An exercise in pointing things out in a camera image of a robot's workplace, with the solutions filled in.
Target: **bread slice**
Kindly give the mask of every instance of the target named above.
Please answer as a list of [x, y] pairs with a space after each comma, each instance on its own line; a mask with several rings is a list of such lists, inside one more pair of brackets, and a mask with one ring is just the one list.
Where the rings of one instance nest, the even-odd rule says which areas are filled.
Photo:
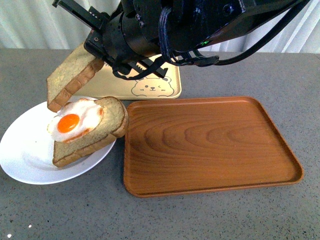
[[93, 131], [70, 143], [55, 141], [52, 160], [55, 166], [64, 167], [125, 135], [129, 117], [122, 102], [108, 96], [96, 100], [95, 103], [103, 107], [101, 122]]
[[58, 112], [103, 66], [104, 61], [80, 44], [46, 79], [47, 108]]

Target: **egg white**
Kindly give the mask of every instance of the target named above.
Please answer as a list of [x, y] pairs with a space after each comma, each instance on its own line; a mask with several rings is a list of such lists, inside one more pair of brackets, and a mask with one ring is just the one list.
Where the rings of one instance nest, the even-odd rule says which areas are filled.
[[[48, 124], [47, 131], [53, 140], [57, 142], [70, 143], [95, 129], [102, 120], [102, 107], [93, 100], [85, 98], [76, 102], [67, 103]], [[69, 132], [58, 131], [58, 123], [66, 115], [76, 114], [80, 120], [77, 126]]]

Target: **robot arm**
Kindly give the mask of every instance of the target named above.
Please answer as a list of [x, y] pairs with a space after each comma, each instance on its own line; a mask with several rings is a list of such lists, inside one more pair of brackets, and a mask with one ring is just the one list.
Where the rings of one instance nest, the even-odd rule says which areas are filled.
[[[151, 73], [163, 78], [164, 62], [176, 66], [232, 64], [250, 56], [275, 37], [310, 0], [121, 0], [108, 15], [87, 11], [74, 0], [55, 0], [92, 30], [84, 47], [126, 80]], [[284, 11], [277, 25], [241, 55], [219, 60], [204, 57], [199, 48], [244, 36]], [[149, 57], [159, 55], [154, 62]], [[134, 69], [135, 77], [126, 77]]]

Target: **cartoon bear face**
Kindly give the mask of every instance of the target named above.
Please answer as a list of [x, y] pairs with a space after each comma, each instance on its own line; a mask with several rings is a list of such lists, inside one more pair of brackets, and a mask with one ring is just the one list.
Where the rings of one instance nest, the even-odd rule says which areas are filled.
[[136, 80], [136, 84], [131, 89], [135, 96], [144, 97], [169, 97], [175, 90], [170, 85], [171, 78], [143, 78]]

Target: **brown tray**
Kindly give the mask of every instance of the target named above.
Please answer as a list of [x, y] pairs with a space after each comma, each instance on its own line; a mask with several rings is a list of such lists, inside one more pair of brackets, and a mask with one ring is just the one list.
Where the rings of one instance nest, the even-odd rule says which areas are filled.
[[124, 184], [141, 198], [295, 184], [304, 175], [251, 97], [137, 101], [128, 107]]

